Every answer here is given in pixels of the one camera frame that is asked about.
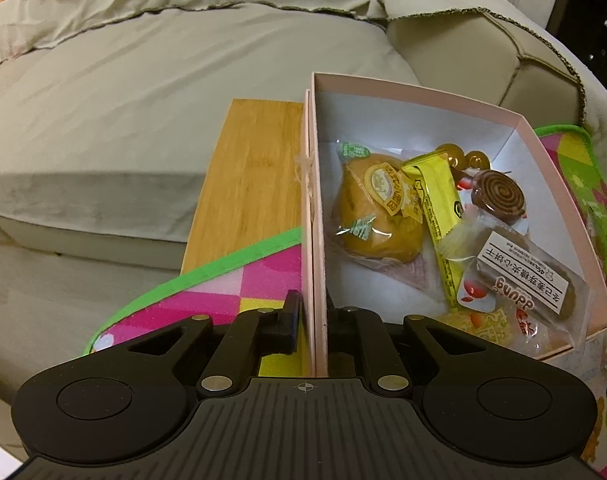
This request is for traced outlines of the pink cardboard box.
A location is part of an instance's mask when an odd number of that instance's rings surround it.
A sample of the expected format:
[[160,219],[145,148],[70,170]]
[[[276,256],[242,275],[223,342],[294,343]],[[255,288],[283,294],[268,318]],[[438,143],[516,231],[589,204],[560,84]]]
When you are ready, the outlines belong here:
[[302,189],[312,368],[329,310],[424,314],[545,359],[607,331],[581,214],[527,120],[412,84],[316,73]]

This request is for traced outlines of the round bun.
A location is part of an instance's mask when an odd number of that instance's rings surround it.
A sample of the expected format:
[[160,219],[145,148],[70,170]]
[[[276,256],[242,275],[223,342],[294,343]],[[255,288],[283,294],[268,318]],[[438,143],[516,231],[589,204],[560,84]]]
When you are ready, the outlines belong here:
[[421,200],[402,160],[366,145],[338,144],[341,182],[331,232],[352,257],[412,262],[422,252]]

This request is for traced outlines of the brown ddung cookie packet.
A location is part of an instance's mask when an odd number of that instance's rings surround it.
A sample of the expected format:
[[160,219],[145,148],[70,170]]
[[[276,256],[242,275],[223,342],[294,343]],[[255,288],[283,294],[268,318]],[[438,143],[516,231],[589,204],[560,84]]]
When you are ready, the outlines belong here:
[[590,287],[523,235],[495,226],[465,226],[464,290],[488,289],[531,356],[558,344],[578,348],[588,328]]

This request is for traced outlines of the wooden table board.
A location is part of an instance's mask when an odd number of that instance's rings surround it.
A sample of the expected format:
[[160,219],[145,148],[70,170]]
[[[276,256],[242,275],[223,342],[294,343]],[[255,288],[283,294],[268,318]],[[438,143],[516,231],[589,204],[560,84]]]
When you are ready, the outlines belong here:
[[181,272],[302,224],[302,104],[232,101],[198,197]]

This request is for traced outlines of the yellow snack bar packet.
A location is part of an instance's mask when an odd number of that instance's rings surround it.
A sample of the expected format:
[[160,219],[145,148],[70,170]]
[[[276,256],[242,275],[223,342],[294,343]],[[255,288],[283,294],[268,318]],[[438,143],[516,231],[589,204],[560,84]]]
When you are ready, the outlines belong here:
[[[430,152],[407,160],[402,170],[414,186],[427,220],[433,247],[457,226],[463,217],[463,205],[451,174],[448,160]],[[451,310],[460,307],[457,291],[463,271],[435,250],[445,301]]]

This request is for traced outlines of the crumbly cake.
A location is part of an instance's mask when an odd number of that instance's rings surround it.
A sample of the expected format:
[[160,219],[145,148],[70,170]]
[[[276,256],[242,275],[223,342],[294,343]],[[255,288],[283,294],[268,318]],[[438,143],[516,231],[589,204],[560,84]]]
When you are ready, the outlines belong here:
[[438,321],[493,344],[513,350],[526,342],[513,308],[499,308],[490,313],[457,308],[439,316]]

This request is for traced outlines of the beige sofa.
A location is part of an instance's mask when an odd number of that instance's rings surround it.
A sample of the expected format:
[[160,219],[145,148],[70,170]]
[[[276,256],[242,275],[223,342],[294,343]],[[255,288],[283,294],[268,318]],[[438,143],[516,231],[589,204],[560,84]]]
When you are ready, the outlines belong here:
[[232,100],[300,101],[314,72],[579,122],[577,77],[487,13],[396,22],[233,3],[167,9],[0,64],[0,399],[76,356],[180,268]]

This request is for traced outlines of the brown pastries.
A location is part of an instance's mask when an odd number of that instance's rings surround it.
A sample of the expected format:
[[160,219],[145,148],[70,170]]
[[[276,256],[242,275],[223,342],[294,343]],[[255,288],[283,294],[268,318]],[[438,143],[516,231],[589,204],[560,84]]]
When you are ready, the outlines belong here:
[[436,152],[448,160],[451,174],[456,184],[461,181],[471,182],[479,171],[491,168],[489,157],[481,151],[469,151],[465,153],[459,145],[454,143],[441,144]]

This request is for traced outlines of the colourful cartoon play mat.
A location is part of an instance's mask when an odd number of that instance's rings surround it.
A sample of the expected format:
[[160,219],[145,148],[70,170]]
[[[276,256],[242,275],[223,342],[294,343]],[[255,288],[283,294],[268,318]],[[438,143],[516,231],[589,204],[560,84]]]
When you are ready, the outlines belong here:
[[[573,125],[541,127],[535,133],[571,196],[584,200],[590,193],[595,195],[595,204],[584,203],[580,210],[589,234],[598,238],[605,224],[596,215],[607,209],[607,185],[591,136]],[[218,325],[228,324],[246,310],[282,307],[287,292],[301,288],[302,231],[294,229],[200,266],[136,298],[104,323],[86,350],[110,348],[196,312],[205,312]],[[464,282],[457,293],[463,299],[459,308],[477,312],[491,299],[478,288],[465,292]],[[583,457],[599,466],[607,478],[606,374],[593,366],[598,356],[607,358],[607,333],[587,344],[583,354],[570,353],[554,361],[577,370],[595,390],[597,422]]]

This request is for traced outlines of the brown spiral cookie pack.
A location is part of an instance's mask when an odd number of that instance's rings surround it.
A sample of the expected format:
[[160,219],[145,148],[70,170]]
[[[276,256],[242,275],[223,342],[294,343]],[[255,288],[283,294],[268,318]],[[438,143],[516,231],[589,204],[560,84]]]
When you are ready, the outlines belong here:
[[471,180],[471,202],[508,226],[513,226],[526,214],[526,197],[521,187],[506,174],[495,170],[481,170]]

